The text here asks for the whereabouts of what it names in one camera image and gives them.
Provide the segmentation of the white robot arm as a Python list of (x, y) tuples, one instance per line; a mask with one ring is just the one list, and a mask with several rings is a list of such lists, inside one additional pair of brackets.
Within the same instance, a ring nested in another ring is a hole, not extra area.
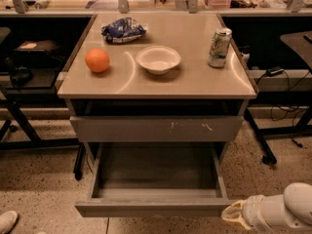
[(274, 228), (310, 230), (312, 185), (296, 182), (279, 195), (253, 195), (246, 200), (238, 200), (223, 210), (221, 218), (246, 230), (260, 232)]

